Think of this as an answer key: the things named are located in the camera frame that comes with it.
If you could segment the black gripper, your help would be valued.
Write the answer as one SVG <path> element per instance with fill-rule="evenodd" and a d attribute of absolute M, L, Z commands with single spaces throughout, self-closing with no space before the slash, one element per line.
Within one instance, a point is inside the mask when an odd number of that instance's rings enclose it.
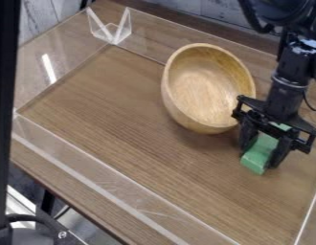
<path fill-rule="evenodd" d="M 277 146 L 269 158 L 269 168 L 277 168 L 291 150 L 307 154 L 316 140 L 316 126 L 313 126 L 298 114 L 286 121 L 270 116 L 265 111 L 266 103 L 244 95 L 236 97 L 238 105 L 232 110 L 231 117 L 240 127 L 239 147 L 247 151 L 257 141 L 258 129 L 274 136 L 282 135 L 279 126 L 286 126 L 287 131 L 278 140 Z"/>

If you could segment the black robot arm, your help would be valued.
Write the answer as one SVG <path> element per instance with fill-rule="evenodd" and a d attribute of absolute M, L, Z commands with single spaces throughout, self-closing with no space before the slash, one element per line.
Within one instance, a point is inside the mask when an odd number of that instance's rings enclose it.
<path fill-rule="evenodd" d="M 316 141 L 316 126 L 299 115 L 306 91 L 316 82 L 316 0 L 238 0 L 247 23 L 257 33 L 282 29 L 271 88 L 263 100 L 238 96 L 232 117 L 240 125 L 242 153 L 259 136 L 275 139 L 263 168 L 275 168 L 289 153 L 307 153 Z"/>

